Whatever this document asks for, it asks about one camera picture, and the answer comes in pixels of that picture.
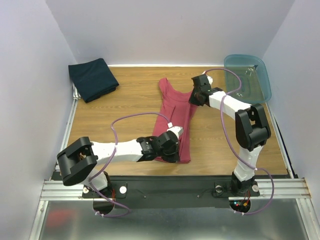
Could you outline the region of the aluminium frame rail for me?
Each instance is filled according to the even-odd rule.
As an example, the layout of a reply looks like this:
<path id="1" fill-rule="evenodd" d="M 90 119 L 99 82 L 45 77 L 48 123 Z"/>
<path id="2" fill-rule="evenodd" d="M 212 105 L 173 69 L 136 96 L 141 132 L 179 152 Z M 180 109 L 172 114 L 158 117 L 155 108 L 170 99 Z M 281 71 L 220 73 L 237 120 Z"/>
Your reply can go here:
<path id="1" fill-rule="evenodd" d="M 274 179 L 272 186 L 269 179 L 257 179 L 259 195 L 255 192 L 250 194 L 250 199 L 310 199 L 311 194 L 304 179 Z M 62 181 L 45 181 L 42 187 L 40 199 L 42 201 L 72 201 L 98 199 L 98 195 L 89 192 L 82 185 L 64 186 Z"/>

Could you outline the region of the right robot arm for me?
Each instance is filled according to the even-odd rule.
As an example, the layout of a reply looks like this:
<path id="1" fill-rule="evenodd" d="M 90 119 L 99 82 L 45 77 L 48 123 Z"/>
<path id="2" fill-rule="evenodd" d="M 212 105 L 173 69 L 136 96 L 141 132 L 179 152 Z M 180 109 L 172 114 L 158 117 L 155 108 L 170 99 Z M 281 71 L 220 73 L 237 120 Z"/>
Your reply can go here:
<path id="1" fill-rule="evenodd" d="M 193 77 L 192 81 L 190 104 L 207 105 L 220 110 L 222 125 L 225 124 L 224 114 L 235 121 L 239 153 L 233 147 L 230 148 L 237 158 L 237 165 L 231 175 L 230 191 L 234 195 L 242 195 L 254 185 L 258 157 L 271 137 L 264 107 L 261 104 L 251 105 L 239 101 L 218 87 L 212 88 L 212 81 L 205 73 Z"/>

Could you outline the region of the teal plastic bin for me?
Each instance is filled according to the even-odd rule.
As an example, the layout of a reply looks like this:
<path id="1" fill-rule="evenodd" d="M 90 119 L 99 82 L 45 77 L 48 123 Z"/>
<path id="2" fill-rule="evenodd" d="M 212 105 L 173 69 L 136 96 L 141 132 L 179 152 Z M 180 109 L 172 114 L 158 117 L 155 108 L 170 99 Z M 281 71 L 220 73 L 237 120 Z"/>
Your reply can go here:
<path id="1" fill-rule="evenodd" d="M 258 57 L 246 54 L 231 54 L 225 57 L 225 85 L 228 92 L 241 89 L 231 96 L 248 104 L 264 104 L 271 99 L 272 92 L 265 63 Z"/>

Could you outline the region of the maroon tank top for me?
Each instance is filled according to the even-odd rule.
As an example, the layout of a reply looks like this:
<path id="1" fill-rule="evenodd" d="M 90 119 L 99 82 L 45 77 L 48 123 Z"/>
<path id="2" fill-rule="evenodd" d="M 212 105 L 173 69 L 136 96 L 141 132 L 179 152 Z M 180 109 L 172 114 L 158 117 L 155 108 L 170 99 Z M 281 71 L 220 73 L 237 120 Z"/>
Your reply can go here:
<path id="1" fill-rule="evenodd" d="M 191 161 L 190 124 L 197 110 L 196 105 L 189 103 L 192 92 L 175 90 L 167 78 L 160 79 L 158 86 L 162 93 L 160 113 L 174 126 L 183 128 L 183 134 L 179 137 L 179 163 L 187 164 Z"/>

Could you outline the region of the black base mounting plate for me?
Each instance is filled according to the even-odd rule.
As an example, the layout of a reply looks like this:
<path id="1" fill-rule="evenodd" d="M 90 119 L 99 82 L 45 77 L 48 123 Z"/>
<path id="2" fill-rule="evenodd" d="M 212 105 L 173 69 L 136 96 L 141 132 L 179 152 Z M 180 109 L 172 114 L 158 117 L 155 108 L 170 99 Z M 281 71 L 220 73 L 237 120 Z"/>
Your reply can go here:
<path id="1" fill-rule="evenodd" d="M 102 193 L 117 209 L 229 208 L 260 195 L 256 181 L 236 187 L 230 176 L 111 176 Z"/>

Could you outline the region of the folded navy tank top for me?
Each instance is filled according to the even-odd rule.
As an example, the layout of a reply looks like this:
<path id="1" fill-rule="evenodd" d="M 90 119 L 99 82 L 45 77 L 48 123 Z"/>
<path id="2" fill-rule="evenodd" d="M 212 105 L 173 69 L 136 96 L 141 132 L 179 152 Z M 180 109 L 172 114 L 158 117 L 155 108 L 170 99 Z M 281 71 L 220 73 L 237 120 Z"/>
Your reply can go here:
<path id="1" fill-rule="evenodd" d="M 85 103 L 114 92 L 120 85 L 103 58 L 69 65 L 68 72 Z"/>

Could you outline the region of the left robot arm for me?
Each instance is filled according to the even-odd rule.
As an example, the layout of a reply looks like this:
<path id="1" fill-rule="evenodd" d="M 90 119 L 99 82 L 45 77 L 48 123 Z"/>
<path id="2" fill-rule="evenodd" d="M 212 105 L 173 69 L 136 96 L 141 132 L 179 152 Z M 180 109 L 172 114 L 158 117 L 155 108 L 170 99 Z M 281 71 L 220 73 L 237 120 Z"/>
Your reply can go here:
<path id="1" fill-rule="evenodd" d="M 81 137 L 57 155 L 64 186 L 84 185 L 100 197 L 114 195 L 114 186 L 105 171 L 96 166 L 111 162 L 147 162 L 161 158 L 167 163 L 179 161 L 179 137 L 183 128 L 173 126 L 160 136 L 139 137 L 119 143 L 102 143 Z"/>

